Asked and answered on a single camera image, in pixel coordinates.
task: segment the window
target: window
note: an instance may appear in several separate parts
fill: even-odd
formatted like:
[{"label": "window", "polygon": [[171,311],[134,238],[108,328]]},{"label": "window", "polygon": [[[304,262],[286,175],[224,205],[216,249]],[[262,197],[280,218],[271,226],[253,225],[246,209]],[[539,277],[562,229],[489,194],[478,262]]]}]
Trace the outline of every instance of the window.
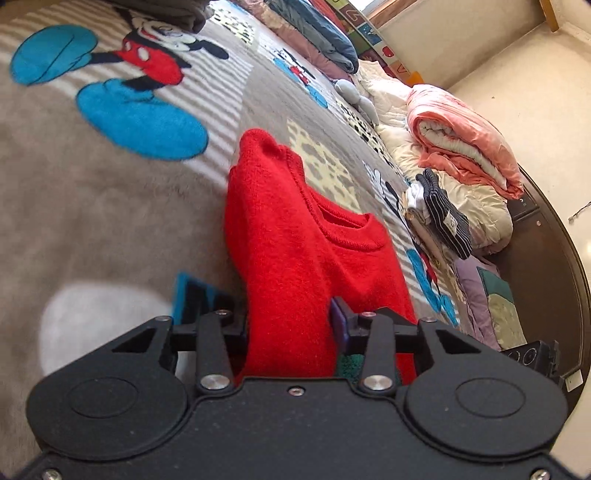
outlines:
[{"label": "window", "polygon": [[379,28],[417,0],[349,0]]}]

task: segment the electronic device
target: electronic device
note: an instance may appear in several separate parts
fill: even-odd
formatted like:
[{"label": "electronic device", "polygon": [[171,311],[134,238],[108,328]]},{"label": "electronic device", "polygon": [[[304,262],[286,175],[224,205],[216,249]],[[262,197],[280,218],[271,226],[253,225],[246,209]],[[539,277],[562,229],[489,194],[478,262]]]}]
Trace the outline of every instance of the electronic device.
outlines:
[{"label": "electronic device", "polygon": [[[336,298],[339,350],[365,355],[357,384],[237,385],[246,315],[196,312],[151,319],[39,382],[27,418],[43,452],[17,479],[576,478],[548,454],[567,415],[555,383],[442,322]],[[190,390],[174,376],[182,351],[196,353]],[[410,385],[395,382],[397,352],[414,354]]]}]

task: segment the pillow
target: pillow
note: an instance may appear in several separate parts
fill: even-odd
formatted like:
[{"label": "pillow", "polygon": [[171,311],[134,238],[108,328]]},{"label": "pillow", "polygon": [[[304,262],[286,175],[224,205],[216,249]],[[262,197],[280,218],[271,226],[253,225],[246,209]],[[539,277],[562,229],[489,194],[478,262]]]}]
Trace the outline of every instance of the pillow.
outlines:
[{"label": "pillow", "polygon": [[495,336],[503,350],[527,343],[509,284],[486,268],[478,267],[478,274],[488,297]]},{"label": "pillow", "polygon": [[478,270],[480,268],[498,277],[496,267],[491,263],[480,261],[476,257],[468,257],[465,260],[458,258],[454,261],[454,266],[458,282],[474,319],[473,327],[476,332],[474,338],[492,349],[500,351],[501,346],[495,335],[488,306],[488,295]]}]

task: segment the bed frame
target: bed frame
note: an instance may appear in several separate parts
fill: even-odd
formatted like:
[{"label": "bed frame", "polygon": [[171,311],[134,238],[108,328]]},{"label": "bed frame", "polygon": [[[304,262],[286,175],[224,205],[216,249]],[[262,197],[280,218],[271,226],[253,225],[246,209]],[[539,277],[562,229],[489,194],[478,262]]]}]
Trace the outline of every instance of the bed frame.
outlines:
[{"label": "bed frame", "polygon": [[531,180],[524,176],[525,195],[508,202],[514,223],[509,246],[489,257],[509,282],[525,337],[557,340],[558,373],[572,411],[582,386],[567,391],[578,377],[587,380],[591,365],[591,295],[583,264],[558,215]]}]

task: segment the gray blanket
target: gray blanket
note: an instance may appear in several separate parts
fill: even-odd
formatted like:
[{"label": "gray blanket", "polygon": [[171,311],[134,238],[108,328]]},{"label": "gray blanket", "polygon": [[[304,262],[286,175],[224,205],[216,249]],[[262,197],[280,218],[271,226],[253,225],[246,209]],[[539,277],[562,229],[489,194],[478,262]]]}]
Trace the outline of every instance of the gray blanket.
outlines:
[{"label": "gray blanket", "polygon": [[184,30],[199,32],[205,25],[204,8],[209,0],[116,0],[114,3]]},{"label": "gray blanket", "polygon": [[[243,296],[222,225],[248,128],[298,152],[320,193],[383,220],[417,317],[443,316],[425,294],[426,267],[408,256],[417,244],[398,212],[406,183],[379,138],[312,65],[216,4],[199,35],[96,0],[0,25],[5,473],[37,451],[24,416],[33,385],[170,313],[180,271]],[[450,295],[441,278],[440,291],[427,287]]]}]

